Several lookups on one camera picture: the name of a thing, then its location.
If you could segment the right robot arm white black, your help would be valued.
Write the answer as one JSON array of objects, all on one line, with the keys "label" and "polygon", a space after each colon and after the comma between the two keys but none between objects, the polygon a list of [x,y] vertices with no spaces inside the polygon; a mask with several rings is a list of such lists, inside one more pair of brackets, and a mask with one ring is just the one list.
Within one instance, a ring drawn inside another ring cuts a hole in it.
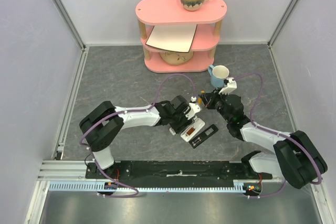
[{"label": "right robot arm white black", "polygon": [[220,94],[214,90],[199,97],[207,109],[216,110],[224,118],[231,136],[271,152],[246,155],[247,162],[240,166],[245,178],[267,173],[283,177],[292,187],[300,189],[306,184],[318,182],[320,175],[328,170],[327,163],[305,132],[278,132],[252,122],[244,114],[241,98],[235,94]]}]

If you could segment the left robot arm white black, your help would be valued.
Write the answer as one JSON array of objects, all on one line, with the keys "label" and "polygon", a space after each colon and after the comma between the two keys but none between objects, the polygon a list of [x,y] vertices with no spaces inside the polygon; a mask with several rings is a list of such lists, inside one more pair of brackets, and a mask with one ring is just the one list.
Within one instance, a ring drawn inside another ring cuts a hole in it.
[{"label": "left robot arm white black", "polygon": [[194,127],[201,111],[197,98],[188,102],[178,95],[172,101],[156,102],[143,107],[123,108],[110,101],[102,102],[82,119],[79,127],[98,163],[97,173],[111,178],[115,173],[110,145],[121,130],[137,126],[166,126],[180,134]]}]

